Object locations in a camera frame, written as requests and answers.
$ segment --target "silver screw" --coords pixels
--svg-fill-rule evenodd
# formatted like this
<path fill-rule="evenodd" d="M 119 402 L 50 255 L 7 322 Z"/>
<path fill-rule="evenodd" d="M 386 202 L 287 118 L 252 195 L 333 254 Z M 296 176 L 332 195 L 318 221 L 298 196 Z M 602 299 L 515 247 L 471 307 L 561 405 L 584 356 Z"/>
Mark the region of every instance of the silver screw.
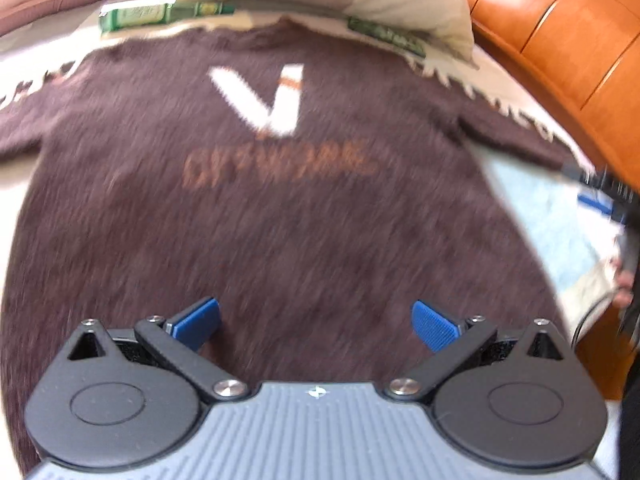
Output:
<path fill-rule="evenodd" d="M 413 395 L 420 391 L 420 383 L 413 379 L 403 377 L 391 381 L 389 383 L 389 389 L 396 395 Z"/>
<path fill-rule="evenodd" d="M 213 385 L 213 391 L 220 397 L 237 397 L 246 393 L 247 387 L 237 379 L 225 379 Z"/>

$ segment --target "light blue fabric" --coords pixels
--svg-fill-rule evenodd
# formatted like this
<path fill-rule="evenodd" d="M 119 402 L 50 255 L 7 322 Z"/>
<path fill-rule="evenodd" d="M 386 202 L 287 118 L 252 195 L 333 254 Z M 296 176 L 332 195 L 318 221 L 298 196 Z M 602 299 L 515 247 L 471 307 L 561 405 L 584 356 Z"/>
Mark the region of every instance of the light blue fabric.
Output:
<path fill-rule="evenodd" d="M 471 150 L 494 194 L 535 248 L 556 292 L 567 290 L 600 259 L 578 227 L 577 186 L 483 146 L 474 144 Z"/>

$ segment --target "white logo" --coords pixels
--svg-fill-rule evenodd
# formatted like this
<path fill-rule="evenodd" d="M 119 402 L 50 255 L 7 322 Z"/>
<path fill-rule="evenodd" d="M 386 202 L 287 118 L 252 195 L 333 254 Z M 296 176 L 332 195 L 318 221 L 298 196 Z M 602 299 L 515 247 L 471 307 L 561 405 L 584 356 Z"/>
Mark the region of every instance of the white logo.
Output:
<path fill-rule="evenodd" d="M 209 70 L 209 77 L 226 102 L 258 133 L 290 137 L 300 114 L 302 69 L 301 64 L 283 67 L 271 110 L 235 70 L 215 66 Z"/>
<path fill-rule="evenodd" d="M 320 397 L 324 397 L 329 392 L 325 390 L 322 386 L 316 386 L 315 388 L 308 390 L 307 393 L 312 396 L 314 399 L 319 399 Z"/>

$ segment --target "gray gripper base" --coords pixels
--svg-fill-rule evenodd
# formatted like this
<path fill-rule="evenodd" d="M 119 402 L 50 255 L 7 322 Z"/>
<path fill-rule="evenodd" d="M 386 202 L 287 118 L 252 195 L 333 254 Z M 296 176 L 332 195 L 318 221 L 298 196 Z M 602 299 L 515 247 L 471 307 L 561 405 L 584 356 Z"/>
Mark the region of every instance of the gray gripper base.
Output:
<path fill-rule="evenodd" d="M 312 396 L 316 386 L 324 396 Z M 180 449 L 138 468 L 79 472 L 52 462 L 31 480 L 602 480 L 587 464 L 530 477 L 474 462 L 448 444 L 416 404 L 372 384 L 265 383 L 217 404 Z"/>

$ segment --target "blue pad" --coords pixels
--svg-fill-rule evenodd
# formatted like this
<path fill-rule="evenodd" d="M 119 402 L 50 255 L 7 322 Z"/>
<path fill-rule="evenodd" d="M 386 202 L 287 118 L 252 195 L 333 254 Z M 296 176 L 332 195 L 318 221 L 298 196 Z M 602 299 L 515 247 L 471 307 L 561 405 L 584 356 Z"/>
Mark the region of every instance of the blue pad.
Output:
<path fill-rule="evenodd" d="M 171 336 L 194 352 L 219 328 L 220 308 L 216 300 L 209 300 L 174 323 Z"/>
<path fill-rule="evenodd" d="M 434 352 L 439 352 L 461 335 L 454 323 L 421 301 L 414 303 L 411 322 L 417 336 Z"/>

